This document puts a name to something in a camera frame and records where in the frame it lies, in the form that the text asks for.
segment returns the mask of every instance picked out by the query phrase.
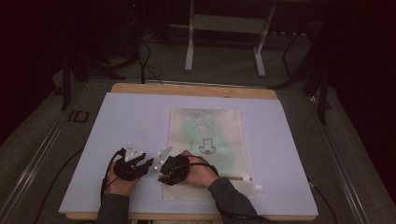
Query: gray floor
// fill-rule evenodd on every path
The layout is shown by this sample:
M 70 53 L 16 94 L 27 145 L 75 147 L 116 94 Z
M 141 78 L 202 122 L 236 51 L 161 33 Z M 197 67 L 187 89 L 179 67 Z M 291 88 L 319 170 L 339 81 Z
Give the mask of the gray floor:
M 265 88 L 288 78 L 281 55 L 290 38 L 282 35 L 271 35 L 265 42 L 262 57 L 266 77 L 257 76 L 249 41 L 247 44 L 235 44 L 198 37 L 193 71 L 186 73 L 184 60 L 187 38 L 184 33 L 175 35 L 169 42 L 158 41 L 154 35 L 145 39 L 150 47 L 150 70 L 165 84 L 184 82 Z M 309 46 L 305 37 L 298 38 L 288 54 L 291 69 L 298 66 Z M 141 55 L 146 58 L 148 49 L 142 47 Z M 119 73 L 128 77 L 127 82 L 138 82 L 140 66 L 135 64 L 127 70 L 121 69 Z M 146 76 L 152 76 L 149 70 Z M 15 202 L 15 209 L 8 216 L 7 223 L 34 222 L 51 181 L 63 163 L 84 148 L 103 98 L 115 82 L 92 71 L 92 78 L 87 84 L 74 83 L 74 101 L 68 111 L 59 110 L 61 97 L 49 96 L 1 146 L 0 204 L 5 204 L 20 174 L 37 151 L 42 148 L 47 150 L 43 154 L 42 164 L 37 167 L 35 178 L 31 180 L 30 188 L 26 188 L 21 200 Z M 335 90 L 329 91 L 328 100 L 332 110 L 326 112 L 328 125 L 322 126 L 316 117 L 316 105 L 304 97 L 301 91 L 303 85 L 301 81 L 276 93 L 284 106 L 306 174 L 327 197 L 339 223 L 395 223 L 395 205 L 382 186 Z M 85 123 L 66 122 L 71 110 L 89 111 L 90 118 Z M 59 129 L 51 129 L 54 124 L 59 124 Z M 38 223 L 76 223 L 59 214 L 58 209 L 78 157 L 71 160 L 57 178 Z M 312 191 L 319 216 L 307 223 L 334 223 L 329 207 L 315 190 Z

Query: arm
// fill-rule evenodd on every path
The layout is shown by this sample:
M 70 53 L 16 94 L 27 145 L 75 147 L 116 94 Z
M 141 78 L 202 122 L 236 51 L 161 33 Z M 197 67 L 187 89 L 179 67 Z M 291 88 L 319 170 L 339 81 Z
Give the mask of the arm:
M 99 208 L 97 224 L 127 224 L 129 213 L 129 196 L 140 178 L 134 181 L 119 179 L 112 164 L 107 177 L 106 195 Z
M 190 163 L 202 162 L 200 158 L 193 157 L 187 150 L 185 150 L 182 155 L 188 157 Z M 250 200 L 235 189 L 229 179 L 219 178 L 212 169 L 207 166 L 191 166 L 185 182 L 198 188 L 208 189 L 219 207 L 228 213 L 257 216 L 256 209 L 254 209 Z M 221 219 L 225 224 L 260 223 L 259 220 L 242 220 L 226 217 L 224 215 L 221 215 Z

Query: desk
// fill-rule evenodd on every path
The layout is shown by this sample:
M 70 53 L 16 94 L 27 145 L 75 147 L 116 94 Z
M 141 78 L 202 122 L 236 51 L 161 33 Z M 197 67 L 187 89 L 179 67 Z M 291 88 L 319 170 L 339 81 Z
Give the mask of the desk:
M 130 104 L 139 106 L 126 109 Z M 153 105 L 157 109 L 148 110 Z M 114 152 L 130 141 L 147 152 L 147 158 L 156 158 L 167 141 L 169 114 L 163 111 L 191 105 L 240 109 L 247 150 L 254 154 L 248 158 L 252 176 L 263 186 L 252 200 L 260 215 L 272 220 L 312 220 L 318 215 L 285 115 L 270 113 L 275 108 L 283 112 L 273 91 L 136 84 L 116 84 L 106 96 L 60 212 L 72 219 L 96 219 L 100 184 Z M 148 121 L 156 125 L 148 126 Z M 130 219 L 220 220 L 213 203 L 162 200 L 158 174 L 149 171 L 136 186 Z
M 194 14 L 194 0 L 190 0 L 189 45 L 187 48 L 185 70 L 187 72 L 192 71 L 192 60 L 194 54 L 193 33 L 195 29 L 239 32 L 261 35 L 260 42 L 258 46 L 253 49 L 253 53 L 256 60 L 258 74 L 260 77 L 264 77 L 265 70 L 262 64 L 262 46 L 265 38 L 267 37 L 274 11 L 275 6 L 271 6 L 266 20 L 201 15 Z

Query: white metal table leg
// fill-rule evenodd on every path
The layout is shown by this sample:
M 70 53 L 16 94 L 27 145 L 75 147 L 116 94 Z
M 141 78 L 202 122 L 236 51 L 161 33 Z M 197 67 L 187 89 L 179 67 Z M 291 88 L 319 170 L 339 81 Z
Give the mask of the white metal table leg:
M 270 28 L 271 19 L 274 15 L 275 6 L 272 6 L 270 12 L 268 13 L 267 20 L 265 21 L 264 26 L 262 27 L 262 37 L 260 39 L 260 43 L 257 47 L 253 48 L 254 58 L 256 59 L 257 71 L 259 73 L 259 77 L 265 76 L 264 65 L 262 64 L 262 46 L 264 45 L 265 38 L 268 34 L 268 29 Z
M 194 56 L 194 0 L 190 0 L 190 25 L 189 25 L 189 45 L 187 46 L 186 65 L 184 70 L 186 72 L 192 71 L 192 60 Z

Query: gray sleeve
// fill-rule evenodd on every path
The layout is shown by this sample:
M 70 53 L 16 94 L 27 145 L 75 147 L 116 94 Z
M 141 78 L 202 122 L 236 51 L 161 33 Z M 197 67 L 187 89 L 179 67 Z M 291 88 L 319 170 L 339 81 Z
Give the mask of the gray sleeve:
M 97 224 L 128 224 L 129 197 L 107 194 L 99 208 Z
M 209 186 L 208 190 L 222 210 L 237 215 L 257 216 L 256 209 L 250 200 L 234 188 L 228 178 L 219 178 Z M 241 220 L 226 216 L 221 216 L 221 218 L 225 224 L 260 223 L 259 220 Z

